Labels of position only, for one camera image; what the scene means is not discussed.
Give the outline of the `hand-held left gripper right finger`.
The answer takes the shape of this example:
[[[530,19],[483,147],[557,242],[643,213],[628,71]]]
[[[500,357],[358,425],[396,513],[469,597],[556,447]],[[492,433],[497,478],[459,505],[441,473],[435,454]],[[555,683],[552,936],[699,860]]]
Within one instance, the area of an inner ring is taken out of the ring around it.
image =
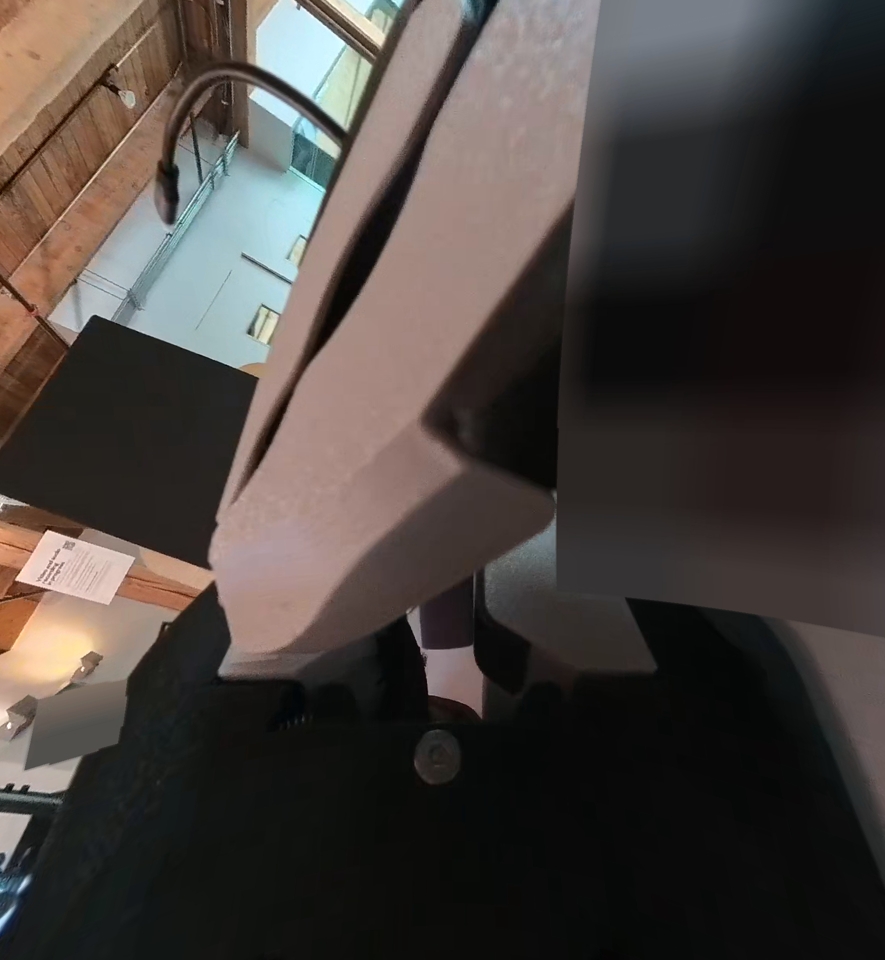
[[[505,692],[650,676],[656,660],[621,597],[565,592],[553,555],[508,555],[474,582],[476,665]]]

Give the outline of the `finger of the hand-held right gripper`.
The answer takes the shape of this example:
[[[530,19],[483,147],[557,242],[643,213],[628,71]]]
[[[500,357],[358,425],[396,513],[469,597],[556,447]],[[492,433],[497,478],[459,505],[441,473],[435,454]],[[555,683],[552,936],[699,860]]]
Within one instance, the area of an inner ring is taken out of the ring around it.
[[[364,229],[209,562],[232,653],[371,634],[551,522],[454,437],[554,339],[600,2],[461,4],[459,67]]]
[[[462,4],[414,2],[393,26],[388,57],[350,132],[258,380],[218,509],[229,513],[264,455],[324,326],[363,235],[407,165],[416,160],[445,101],[462,42]]]

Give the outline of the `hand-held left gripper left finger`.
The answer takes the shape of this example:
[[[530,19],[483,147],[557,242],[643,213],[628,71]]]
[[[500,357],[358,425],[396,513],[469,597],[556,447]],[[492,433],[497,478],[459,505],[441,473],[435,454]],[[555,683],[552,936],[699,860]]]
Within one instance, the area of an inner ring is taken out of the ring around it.
[[[290,680],[306,667],[306,654],[226,653],[220,664],[222,680]]]

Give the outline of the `black screen with wooden frame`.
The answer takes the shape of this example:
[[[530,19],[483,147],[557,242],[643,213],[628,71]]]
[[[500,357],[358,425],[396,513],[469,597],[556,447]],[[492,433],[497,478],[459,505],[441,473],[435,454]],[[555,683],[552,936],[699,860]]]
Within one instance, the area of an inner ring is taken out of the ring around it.
[[[0,447],[0,494],[209,568],[258,380],[92,316]]]

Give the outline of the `metal ceiling conduit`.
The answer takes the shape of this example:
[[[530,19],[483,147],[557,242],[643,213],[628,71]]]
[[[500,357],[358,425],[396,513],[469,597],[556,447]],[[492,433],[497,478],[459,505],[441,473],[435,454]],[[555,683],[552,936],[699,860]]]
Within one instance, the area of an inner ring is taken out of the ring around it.
[[[86,268],[82,270],[70,287],[75,300],[80,299],[77,288],[81,284],[89,286],[98,293],[109,296],[118,302],[111,317],[113,323],[122,326],[129,325],[135,313],[145,309],[149,294],[182,243],[185,234],[188,233],[209,198],[217,191],[221,181],[229,176],[239,138],[240,132],[238,130],[233,133],[232,137],[225,138],[220,153],[212,160],[206,175],[196,186],[192,197],[187,200],[184,207],[178,210],[173,225],[167,229],[163,239],[130,287],[124,288],[115,281]]]

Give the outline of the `white paper sign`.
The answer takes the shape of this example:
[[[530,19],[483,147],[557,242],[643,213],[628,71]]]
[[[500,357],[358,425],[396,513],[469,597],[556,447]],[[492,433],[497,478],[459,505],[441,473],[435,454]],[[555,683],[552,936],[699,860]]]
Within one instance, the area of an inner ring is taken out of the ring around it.
[[[108,606],[135,562],[129,554],[46,531],[16,574],[15,582]]]

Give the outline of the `ceiling spot lamp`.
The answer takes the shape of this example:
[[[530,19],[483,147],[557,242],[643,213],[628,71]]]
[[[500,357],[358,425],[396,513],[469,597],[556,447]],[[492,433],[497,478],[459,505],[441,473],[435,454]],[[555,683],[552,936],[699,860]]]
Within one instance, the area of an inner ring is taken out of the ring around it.
[[[118,65],[106,69],[100,77],[100,86],[117,97],[128,111],[133,112],[137,108],[137,94],[126,86]]]

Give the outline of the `black metal rail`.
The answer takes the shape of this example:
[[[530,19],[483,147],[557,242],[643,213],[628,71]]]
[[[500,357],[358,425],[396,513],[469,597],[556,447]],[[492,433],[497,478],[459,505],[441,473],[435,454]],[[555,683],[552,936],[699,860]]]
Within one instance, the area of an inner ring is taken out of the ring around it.
[[[65,795],[65,790],[46,793],[28,785],[17,789],[9,783],[0,787],[0,813],[51,818],[59,811]]]

